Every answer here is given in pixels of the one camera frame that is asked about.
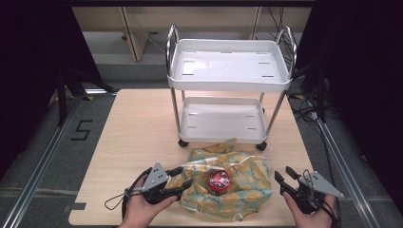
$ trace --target red object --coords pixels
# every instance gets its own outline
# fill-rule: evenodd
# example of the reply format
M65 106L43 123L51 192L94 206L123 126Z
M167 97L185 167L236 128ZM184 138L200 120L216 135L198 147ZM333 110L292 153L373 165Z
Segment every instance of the red object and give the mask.
M229 175L224 170L211 172L208 184L211 195L220 196L225 194L229 184Z

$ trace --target upper tray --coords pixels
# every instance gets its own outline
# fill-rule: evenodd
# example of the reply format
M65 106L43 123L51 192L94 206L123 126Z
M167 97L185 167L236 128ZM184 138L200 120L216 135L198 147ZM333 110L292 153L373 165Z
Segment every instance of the upper tray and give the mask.
M291 83L273 41L180 40L170 68L169 86L180 90L281 92Z

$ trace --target human hand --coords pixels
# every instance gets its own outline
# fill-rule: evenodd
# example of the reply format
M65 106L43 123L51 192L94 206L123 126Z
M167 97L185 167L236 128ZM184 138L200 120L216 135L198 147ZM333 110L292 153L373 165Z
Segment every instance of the human hand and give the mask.
M330 228L332 226L332 218L322 209L317 210L311 215L303 214L299 210L297 203L287 192L284 192L283 196L288 208L290 208L291 213L293 213L297 228ZM323 206L329 211L331 211L330 209L333 210L336 198L331 195L326 195L324 200L331 208L329 208L326 203L324 203Z
M147 178L147 175L143 176L137 182L136 187L143 186L144 182ZM133 194L139 194L139 191L133 191ZM169 207L174 201L177 200L177 197L170 197L164 199L163 201L157 204L148 203L143 195L135 195L128 199L125 218L122 224L119 226L120 228L144 228L151 223L152 219L154 219L161 211Z

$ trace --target lower tray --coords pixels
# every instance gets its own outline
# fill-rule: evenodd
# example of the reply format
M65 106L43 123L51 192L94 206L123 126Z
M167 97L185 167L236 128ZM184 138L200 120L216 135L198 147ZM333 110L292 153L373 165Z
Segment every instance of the lower tray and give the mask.
M238 143L266 141L263 108L254 98L187 97L183 102L181 133L185 142Z

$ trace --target aluminum rail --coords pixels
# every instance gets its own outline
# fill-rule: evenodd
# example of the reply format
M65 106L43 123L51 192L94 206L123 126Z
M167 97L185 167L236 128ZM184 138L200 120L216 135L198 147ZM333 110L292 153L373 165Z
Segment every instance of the aluminum rail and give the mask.
M365 224L365 227L369 228L377 228L381 227L379 224L376 215L374 214L374 210L371 207L370 203L367 201L364 193L361 188L358 186L358 183L353 176L350 167L347 162L344 160L343 155L341 154L338 146L333 138L328 126L326 123L323 123L321 119L317 117L317 114L313 114L314 120L316 120L318 127L324 134L324 138L326 143L330 147L330 154L335 162L336 168L340 173L343 182L346 184L347 191L349 191L350 196L355 204L355 207L358 211L358 214L361 216L362 221Z
M53 155L60 144L60 141L63 139L64 133L68 126L69 120L71 119L74 111L76 110L78 104L81 102L83 97L75 97L73 98L72 104L67 113L67 117L62 125L56 128L55 133L53 134L48 147L46 148L44 154L42 155L41 160L38 162L35 170L29 178L28 183L24 187L21 195L18 200L14 203L12 209L10 210L5 223L3 224L3 228L15 228L18 227L21 219L23 218L25 212L27 211L29 204L35 194L35 190L38 187L40 181L44 177L48 166L53 158Z

